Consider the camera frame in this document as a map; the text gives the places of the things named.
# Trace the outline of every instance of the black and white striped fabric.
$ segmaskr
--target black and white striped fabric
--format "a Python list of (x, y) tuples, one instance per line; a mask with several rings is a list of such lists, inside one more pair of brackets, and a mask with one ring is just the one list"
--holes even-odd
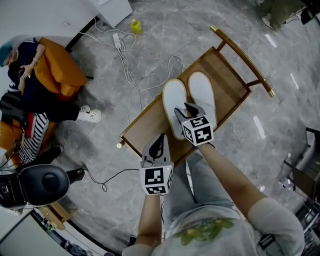
[(27, 138), (23, 133), (22, 146), (19, 151), (19, 156), (22, 164), (27, 164), (36, 159), (44, 136), (48, 129), (49, 120), (45, 113), (35, 114), (35, 128), (32, 138)]

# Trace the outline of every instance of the white shoe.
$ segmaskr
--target white shoe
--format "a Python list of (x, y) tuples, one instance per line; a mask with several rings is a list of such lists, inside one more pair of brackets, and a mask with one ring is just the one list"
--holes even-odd
[(91, 110), (91, 108), (88, 105), (84, 105), (84, 106), (80, 107), (81, 112), (89, 112), (90, 110)]
[(195, 104), (202, 107), (213, 129), (217, 127), (214, 90), (209, 78), (201, 72), (189, 77), (189, 91)]
[(270, 20), (268, 19), (268, 15), (266, 17), (261, 18), (262, 22), (269, 27), (270, 29), (276, 31), (271, 25), (270, 25)]
[(187, 116), (187, 109), (185, 106), (185, 103), (187, 102), (187, 92), (184, 84), (178, 79), (172, 79), (166, 82), (163, 88), (162, 101), (173, 136), (179, 141), (185, 140), (182, 127), (175, 114), (175, 108), (177, 108)]
[(77, 120), (98, 123), (101, 120), (101, 111), (98, 109), (90, 110), (87, 112), (79, 111)]

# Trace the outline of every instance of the forearm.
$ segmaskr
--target forearm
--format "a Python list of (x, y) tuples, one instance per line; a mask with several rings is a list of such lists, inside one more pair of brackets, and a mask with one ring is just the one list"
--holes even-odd
[(46, 47), (43, 46), (42, 44), (39, 44), (39, 45), (38, 45), (38, 47), (37, 47), (37, 49), (36, 49), (36, 54), (35, 54), (32, 62), (30, 63), (30, 65), (31, 65), (32, 67), (35, 67), (35, 66), (36, 66), (38, 60), (39, 60), (39, 59), (42, 57), (42, 55), (44, 54), (45, 49), (46, 49)]
[(199, 146), (199, 150), (235, 205), (247, 217), (250, 208), (266, 196), (251, 183), (241, 170), (214, 147), (203, 144)]
[(26, 86), (26, 81), (24, 78), (20, 78), (19, 80), (19, 85), (18, 85), (18, 89), (19, 91), (24, 94), (24, 90), (25, 90), (25, 86)]
[(149, 240), (152, 246), (154, 241), (161, 243), (162, 223), (161, 223), (161, 203), (159, 195), (146, 195), (138, 226), (138, 239)]
[(7, 160), (12, 156), (13, 152), (15, 151), (15, 149), (16, 149), (16, 147), (15, 147), (15, 146), (12, 146), (9, 150), (7, 150), (7, 151), (4, 153), (4, 156), (5, 156), (5, 158), (6, 158)]

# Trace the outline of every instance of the marble floor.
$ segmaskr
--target marble floor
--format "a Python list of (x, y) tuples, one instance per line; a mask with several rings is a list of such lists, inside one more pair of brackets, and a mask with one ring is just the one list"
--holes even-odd
[[(132, 18), (141, 20), (143, 33), (132, 50), (126, 52), (135, 82), (140, 88), (160, 84), (168, 75), (171, 55), (183, 58), (188, 67), (219, 38), (209, 31), (211, 24), (222, 29), (256, 64), (275, 91), (270, 98), (261, 85), (215, 132), (216, 148), (237, 165), (264, 193), (294, 211), (303, 197), (283, 189), (279, 180), (288, 173), (283, 161), (296, 161), (307, 144), (306, 127), (320, 128), (320, 25), (299, 20), (275, 32), (260, 20), (254, 0), (135, 0), (133, 14), (117, 29), (130, 30)], [(110, 27), (101, 21), (101, 30)], [(112, 35), (92, 27), (89, 33), (113, 44)], [(268, 34), (277, 47), (273, 47)], [(132, 38), (125, 38), (129, 46)], [(76, 102), (102, 111), (101, 122), (66, 121), (56, 132), (56, 140), (65, 148), (55, 160), (63, 168), (85, 164), (98, 181), (105, 181), (119, 171), (137, 168), (139, 160), (128, 149), (118, 149), (119, 134), (128, 125), (127, 109), (132, 90), (124, 76), (116, 51), (83, 36), (73, 47), (72, 56), (94, 80), (79, 93)], [(253, 74), (226, 48), (222, 51), (242, 78), (249, 82)], [(181, 73), (181, 64), (173, 59), (171, 78)], [(145, 108), (160, 93), (161, 87), (141, 91)], [(129, 111), (130, 121), (140, 113), (138, 96)], [(265, 133), (255, 125), (257, 116)], [(103, 245), (120, 252), (136, 233), (144, 200), (137, 171), (126, 171), (107, 184), (100, 185), (86, 176), (71, 186), (68, 197), (77, 205), (72, 219)]]

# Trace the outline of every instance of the teal hair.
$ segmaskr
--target teal hair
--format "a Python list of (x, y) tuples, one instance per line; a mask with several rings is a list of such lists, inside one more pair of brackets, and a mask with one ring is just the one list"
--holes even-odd
[(12, 50), (11, 42), (7, 42), (0, 47), (0, 67), (4, 66), (4, 62)]

